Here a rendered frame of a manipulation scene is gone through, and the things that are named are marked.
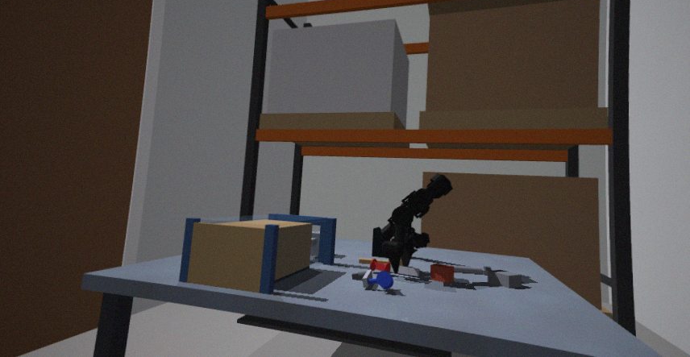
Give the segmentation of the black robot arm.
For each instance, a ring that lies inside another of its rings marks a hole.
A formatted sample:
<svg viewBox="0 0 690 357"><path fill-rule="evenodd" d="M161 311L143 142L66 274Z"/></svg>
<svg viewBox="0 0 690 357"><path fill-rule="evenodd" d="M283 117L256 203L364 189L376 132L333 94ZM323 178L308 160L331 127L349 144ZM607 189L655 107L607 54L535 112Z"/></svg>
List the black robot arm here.
<svg viewBox="0 0 690 357"><path fill-rule="evenodd" d="M427 185L426 189L419 189L416 192L414 190L402 200L403 203L392 212L392 217L387 220L389 223L383 229L379 230L380 234L386 241L390 241L394 236L394 230L392 229L394 223L400 226L411 224L414 216L416 218L421 218L429 211L429 204L433 202L433 198L440 198L442 195L446 196L452 190L451 182L445 175L435 174L430 179L430 183ZM392 221L390 219L392 219ZM412 231L410 231L409 228L405 233L404 243L408 243L409 241L416 244L417 247L426 248L427 244L430 243L430 237L429 234L425 232L418 234L414 232L414 228Z"/></svg>

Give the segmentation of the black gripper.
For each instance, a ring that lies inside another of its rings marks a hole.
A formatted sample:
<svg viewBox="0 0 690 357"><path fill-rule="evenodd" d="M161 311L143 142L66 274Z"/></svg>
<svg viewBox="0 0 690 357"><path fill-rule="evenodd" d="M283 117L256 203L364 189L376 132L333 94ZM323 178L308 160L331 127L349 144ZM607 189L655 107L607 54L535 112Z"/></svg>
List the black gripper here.
<svg viewBox="0 0 690 357"><path fill-rule="evenodd" d="M394 230L393 239L391 239L391 241L384 241L382 243L382 250L386 252L394 273L398 272L400 258L402 267L408 267L412 254L417 251L414 250L414 247L415 249L420 248L410 241L408 243L404 243L405 233L409 228L410 231L413 229L411 224L400 226L394 223L394 226L392 226L392 229Z"/></svg>

